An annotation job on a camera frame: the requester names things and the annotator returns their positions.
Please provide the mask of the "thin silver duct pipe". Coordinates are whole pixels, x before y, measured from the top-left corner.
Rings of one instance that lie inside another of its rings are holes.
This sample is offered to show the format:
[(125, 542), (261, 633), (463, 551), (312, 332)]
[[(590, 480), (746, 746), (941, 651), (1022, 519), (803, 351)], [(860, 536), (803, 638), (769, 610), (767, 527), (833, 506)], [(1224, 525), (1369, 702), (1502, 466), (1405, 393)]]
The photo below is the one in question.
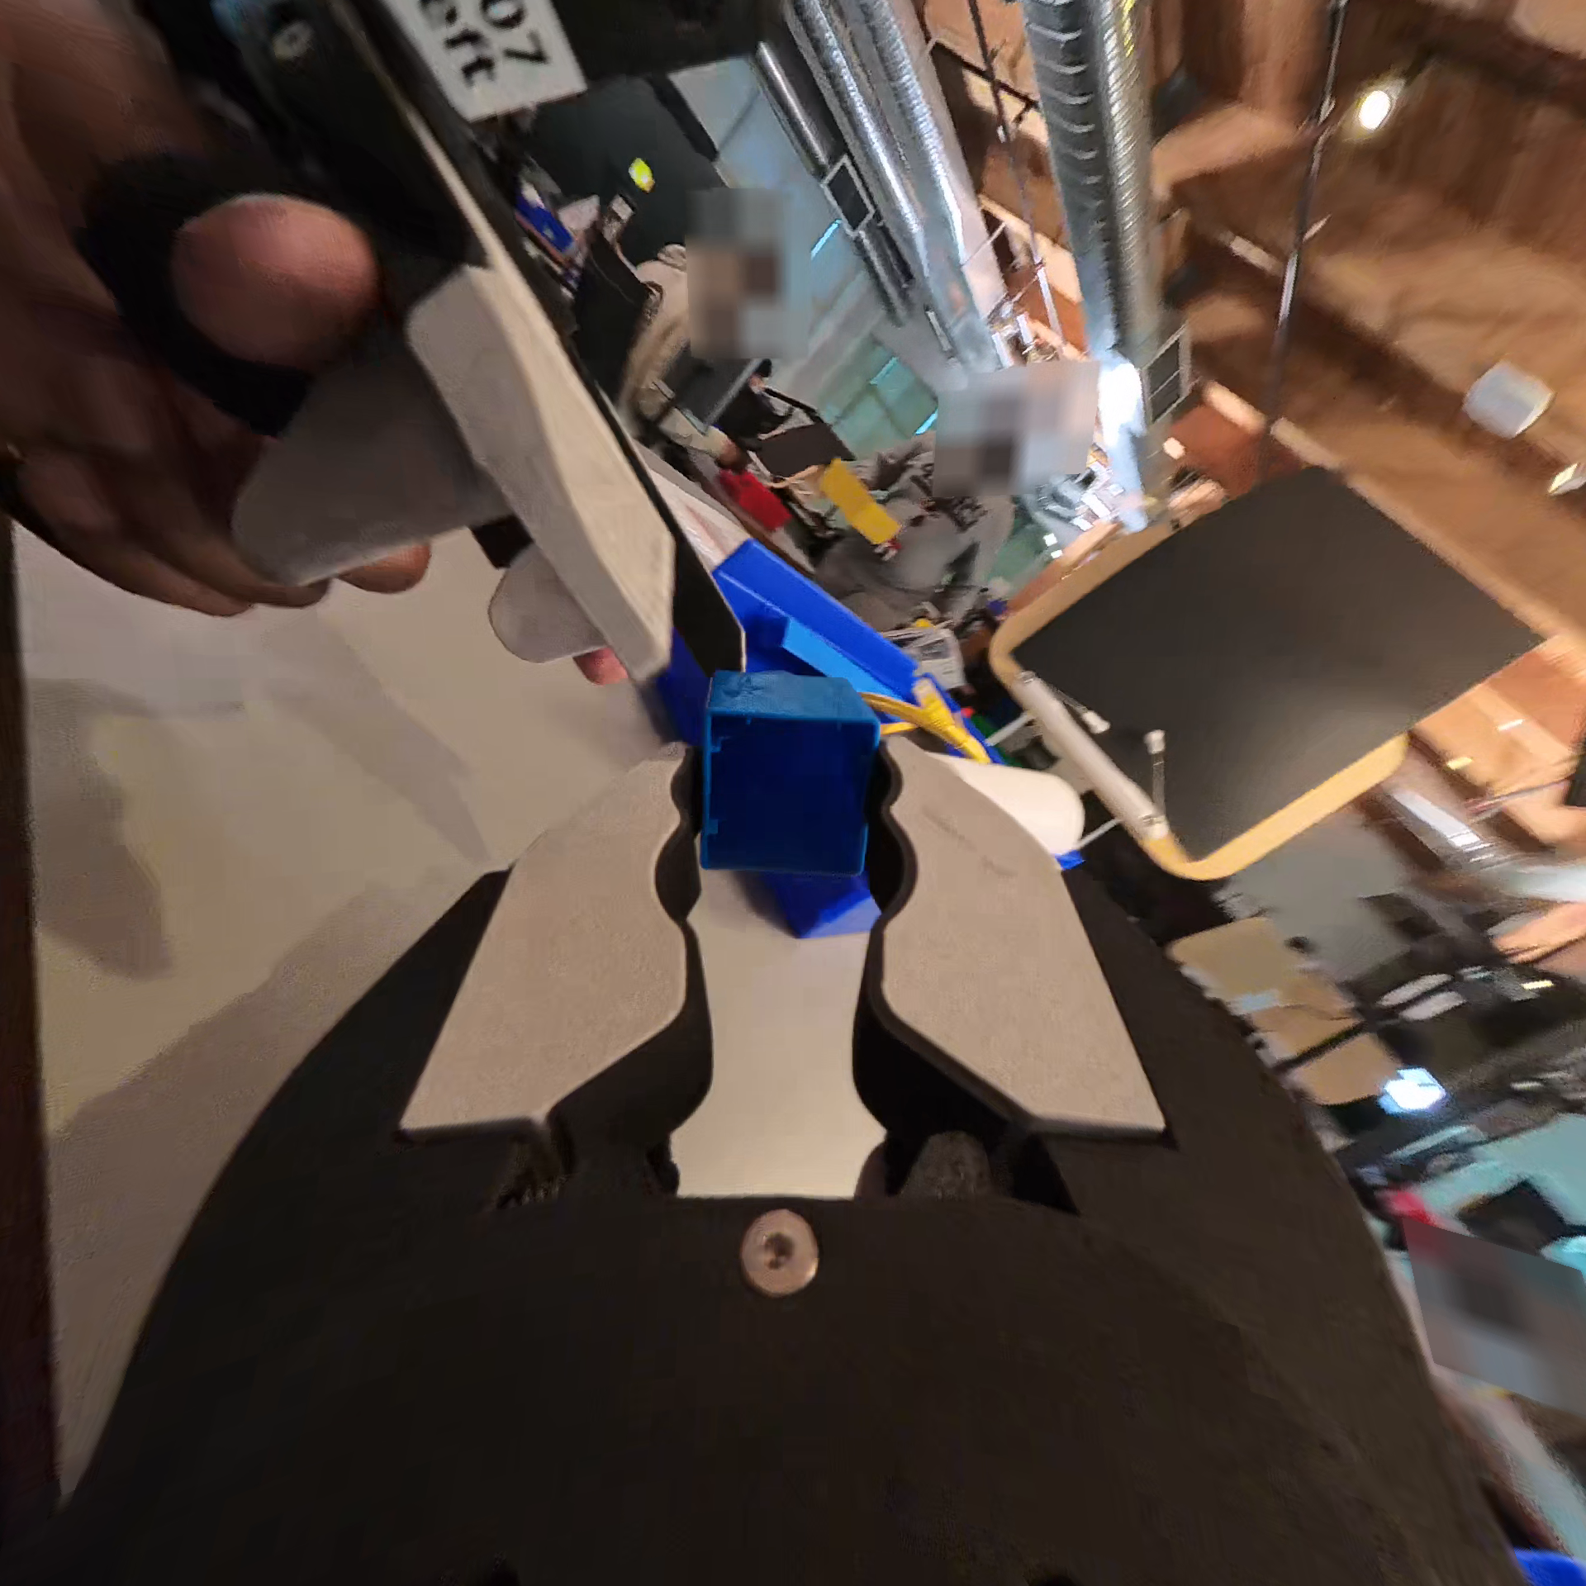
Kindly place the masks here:
[(967, 374), (1007, 366), (996, 329), (1005, 278), (914, 6), (792, 2), (784, 11), (945, 353)]

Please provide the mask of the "white monitor stand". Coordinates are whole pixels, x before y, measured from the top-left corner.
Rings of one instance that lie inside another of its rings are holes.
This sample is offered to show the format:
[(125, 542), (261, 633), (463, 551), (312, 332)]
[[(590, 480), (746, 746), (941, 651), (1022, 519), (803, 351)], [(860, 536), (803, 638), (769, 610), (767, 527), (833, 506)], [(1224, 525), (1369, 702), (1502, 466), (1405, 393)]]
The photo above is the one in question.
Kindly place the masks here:
[(1171, 838), (1166, 808), (1167, 736), (1160, 727), (1141, 736), (1149, 770), (1149, 784), (1141, 785), (1124, 772), (1103, 744), (1113, 731), (1109, 719), (1050, 687), (1030, 668), (1018, 670), (1007, 689), (1037, 725), (1047, 748), (1084, 776), (1113, 818), (1139, 842)]

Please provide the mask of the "blue plastic bin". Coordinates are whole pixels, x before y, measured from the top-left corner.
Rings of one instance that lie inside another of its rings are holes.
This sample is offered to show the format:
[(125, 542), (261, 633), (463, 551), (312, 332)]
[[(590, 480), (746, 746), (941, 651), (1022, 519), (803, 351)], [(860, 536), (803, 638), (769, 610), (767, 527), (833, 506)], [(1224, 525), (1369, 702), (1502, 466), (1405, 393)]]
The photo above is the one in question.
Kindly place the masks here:
[(839, 678), (862, 693), (920, 702), (924, 678), (903, 650), (758, 542), (712, 570), (680, 548), (673, 619), (671, 661), (654, 682), (673, 740), (701, 742), (709, 680), (728, 661), (745, 672)]

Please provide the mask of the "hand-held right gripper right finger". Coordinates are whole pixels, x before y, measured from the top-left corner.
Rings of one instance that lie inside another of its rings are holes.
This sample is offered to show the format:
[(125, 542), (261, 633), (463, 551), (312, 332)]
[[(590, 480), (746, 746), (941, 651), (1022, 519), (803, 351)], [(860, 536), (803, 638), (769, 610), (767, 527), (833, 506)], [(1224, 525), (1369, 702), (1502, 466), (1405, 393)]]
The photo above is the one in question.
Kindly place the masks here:
[(952, 759), (882, 746), (862, 1012), (990, 1114), (1158, 1140), (1166, 1116), (1058, 859)]

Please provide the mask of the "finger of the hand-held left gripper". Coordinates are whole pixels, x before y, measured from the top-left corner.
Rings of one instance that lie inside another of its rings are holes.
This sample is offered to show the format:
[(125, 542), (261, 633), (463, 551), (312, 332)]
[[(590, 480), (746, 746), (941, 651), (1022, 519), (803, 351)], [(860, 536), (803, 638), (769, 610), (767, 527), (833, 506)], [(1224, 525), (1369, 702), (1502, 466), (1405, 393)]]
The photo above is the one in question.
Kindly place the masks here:
[(609, 661), (610, 650), (537, 544), (520, 549), (490, 599), (490, 627), (529, 665)]
[(663, 672), (684, 521), (527, 285), (465, 266), (312, 378), (231, 534), (310, 585), (493, 523), (542, 549), (635, 682)]

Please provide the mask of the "large silver air duct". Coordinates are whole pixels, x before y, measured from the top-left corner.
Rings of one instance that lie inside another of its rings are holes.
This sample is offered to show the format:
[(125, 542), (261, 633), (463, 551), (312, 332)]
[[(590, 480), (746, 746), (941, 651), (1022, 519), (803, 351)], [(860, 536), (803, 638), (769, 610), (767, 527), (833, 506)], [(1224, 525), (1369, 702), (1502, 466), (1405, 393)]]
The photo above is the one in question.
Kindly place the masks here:
[(1048, 164), (1077, 266), (1084, 330), (1099, 359), (1188, 366), (1184, 321), (1164, 296), (1152, 170), (1145, 8), (1022, 2)]

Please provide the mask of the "person's left hand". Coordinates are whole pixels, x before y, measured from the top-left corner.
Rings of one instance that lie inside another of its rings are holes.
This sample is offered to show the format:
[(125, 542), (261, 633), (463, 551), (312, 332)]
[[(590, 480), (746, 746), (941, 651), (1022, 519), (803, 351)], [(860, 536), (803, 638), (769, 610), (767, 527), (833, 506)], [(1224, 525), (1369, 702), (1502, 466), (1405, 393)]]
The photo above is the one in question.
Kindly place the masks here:
[[(135, 597), (233, 617), (310, 608), (237, 551), (265, 442), (157, 363), (76, 249), (84, 198), (146, 155), (208, 155), (210, 126), (142, 23), (104, 4), (4, 4), (2, 432), (25, 523)], [(248, 196), (178, 230), (174, 295), (218, 347), (316, 372), (382, 306), (354, 223)]]

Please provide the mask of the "white ceiling access point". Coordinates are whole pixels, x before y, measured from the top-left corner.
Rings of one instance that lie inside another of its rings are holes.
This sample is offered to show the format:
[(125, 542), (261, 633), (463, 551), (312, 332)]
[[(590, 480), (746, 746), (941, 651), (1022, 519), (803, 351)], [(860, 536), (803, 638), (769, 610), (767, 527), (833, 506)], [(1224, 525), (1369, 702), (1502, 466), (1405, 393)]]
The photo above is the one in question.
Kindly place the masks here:
[(1553, 385), (1513, 363), (1498, 363), (1473, 380), (1460, 410), (1471, 425), (1511, 442), (1532, 430), (1554, 400)]

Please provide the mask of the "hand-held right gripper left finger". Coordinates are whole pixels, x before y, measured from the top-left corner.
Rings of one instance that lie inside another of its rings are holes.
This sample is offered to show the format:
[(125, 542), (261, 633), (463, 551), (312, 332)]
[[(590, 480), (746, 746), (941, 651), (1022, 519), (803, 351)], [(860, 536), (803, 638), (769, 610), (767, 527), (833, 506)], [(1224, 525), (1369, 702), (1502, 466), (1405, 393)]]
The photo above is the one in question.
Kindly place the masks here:
[(410, 1139), (665, 1140), (712, 1080), (697, 763), (665, 746), (510, 869), (403, 1114)]

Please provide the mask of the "blue plastic block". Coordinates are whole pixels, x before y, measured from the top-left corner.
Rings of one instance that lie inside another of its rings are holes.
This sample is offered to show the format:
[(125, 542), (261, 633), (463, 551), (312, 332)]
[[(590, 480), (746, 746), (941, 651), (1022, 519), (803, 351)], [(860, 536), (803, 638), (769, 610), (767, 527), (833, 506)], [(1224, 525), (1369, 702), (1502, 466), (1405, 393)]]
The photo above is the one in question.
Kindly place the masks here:
[(761, 882), (795, 938), (858, 936), (880, 918), (867, 801), (880, 717), (850, 680), (722, 670), (701, 727), (701, 867)]

